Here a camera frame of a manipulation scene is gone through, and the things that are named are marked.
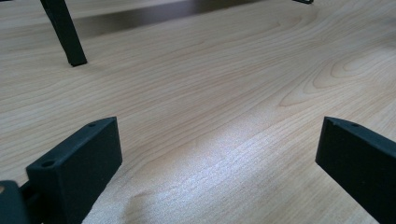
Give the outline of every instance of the wood grain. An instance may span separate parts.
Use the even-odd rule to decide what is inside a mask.
[[[22,184],[79,127],[117,116],[124,162],[84,223],[375,223],[315,155],[324,116],[396,139],[396,3],[83,20],[171,2],[68,2],[89,60],[76,68],[39,2],[0,3],[0,179]]]

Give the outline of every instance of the light wood surface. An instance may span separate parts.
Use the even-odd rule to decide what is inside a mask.
[[[0,3],[0,179],[117,116],[124,162],[84,223],[375,223],[315,155],[324,116],[396,139],[396,2],[100,20],[170,2],[67,2],[76,68],[39,1]]]

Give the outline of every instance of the black mount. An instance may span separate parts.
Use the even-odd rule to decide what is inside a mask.
[[[18,188],[0,181],[0,224],[78,224],[122,163],[116,118],[85,125],[26,167]]]
[[[396,223],[396,143],[359,124],[325,118],[317,164],[380,223]]]

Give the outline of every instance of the black bracket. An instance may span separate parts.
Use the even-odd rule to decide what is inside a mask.
[[[116,118],[85,125],[27,166],[18,188],[0,181],[0,224],[78,224],[122,163]]]
[[[40,0],[72,66],[87,63],[76,28],[64,0]]]
[[[312,4],[314,2],[314,0],[293,0],[293,1],[308,4],[308,5]]]
[[[325,118],[316,158],[380,223],[396,223],[396,143],[359,124]]]

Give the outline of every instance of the screw hole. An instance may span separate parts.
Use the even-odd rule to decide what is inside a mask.
[[[42,167],[49,167],[51,165],[53,165],[53,163],[55,163],[55,161],[44,161],[41,166]]]

